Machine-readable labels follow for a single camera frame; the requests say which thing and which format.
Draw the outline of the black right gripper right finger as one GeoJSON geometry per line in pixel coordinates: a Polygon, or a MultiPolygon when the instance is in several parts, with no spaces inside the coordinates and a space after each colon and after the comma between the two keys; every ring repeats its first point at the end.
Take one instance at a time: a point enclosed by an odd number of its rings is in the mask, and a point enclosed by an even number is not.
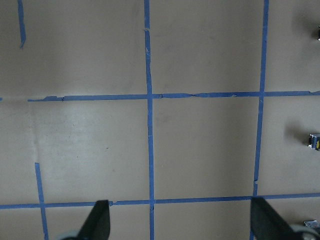
{"type": "Polygon", "coordinates": [[[250,229],[257,240],[299,239],[299,234],[262,197],[251,198],[250,229]]]}

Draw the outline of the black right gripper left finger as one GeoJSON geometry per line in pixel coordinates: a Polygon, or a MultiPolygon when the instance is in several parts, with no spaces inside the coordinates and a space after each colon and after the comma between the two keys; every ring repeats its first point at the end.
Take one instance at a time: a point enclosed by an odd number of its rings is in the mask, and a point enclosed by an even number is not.
{"type": "Polygon", "coordinates": [[[76,240],[108,240],[111,232],[108,200],[98,200],[86,218],[76,240]]]}

